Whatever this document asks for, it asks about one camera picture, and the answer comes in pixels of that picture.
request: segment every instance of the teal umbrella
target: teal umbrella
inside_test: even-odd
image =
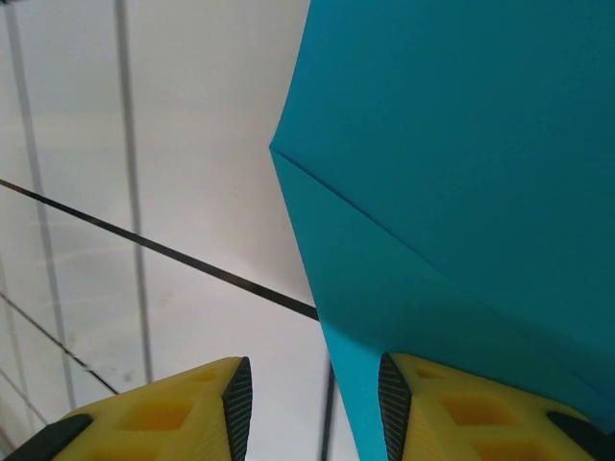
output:
[[[312,0],[271,145],[362,459],[383,352],[615,429],[615,3]]]

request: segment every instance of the hole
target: hole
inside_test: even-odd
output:
[[[215,381],[217,377],[218,377],[218,372],[216,372],[215,370],[207,370],[206,372],[202,372],[201,374],[195,376],[192,380],[210,382],[210,381]]]
[[[485,395],[448,396],[441,403],[458,425],[515,425],[517,418],[500,400]]]
[[[424,379],[443,379],[444,375],[440,372],[436,372],[431,368],[419,367],[416,369],[416,374]]]
[[[133,409],[119,427],[126,430],[176,430],[187,418],[192,403],[165,401],[143,403]]]
[[[482,461],[562,461],[540,442],[487,440],[472,445]]]
[[[153,449],[101,449],[91,461],[156,461],[159,453]]]

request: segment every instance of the yellow plastic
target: yellow plastic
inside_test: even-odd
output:
[[[552,424],[572,408],[421,358],[392,354],[412,392],[404,461],[592,461]]]
[[[221,396],[239,362],[225,358],[76,410],[93,423],[54,461],[231,460]]]

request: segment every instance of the white wall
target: white wall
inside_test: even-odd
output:
[[[307,11],[308,0],[128,1],[131,178],[113,2],[0,7],[0,179],[128,231],[137,182],[142,235],[313,305],[268,152]],[[142,256],[154,378],[249,355],[248,459],[316,459],[328,366],[318,323],[165,255]],[[14,444],[72,399],[111,395],[88,370],[120,392],[146,382],[134,243],[0,185],[0,261],[10,300],[0,300],[0,426]],[[357,459],[339,400],[337,410],[330,459]]]

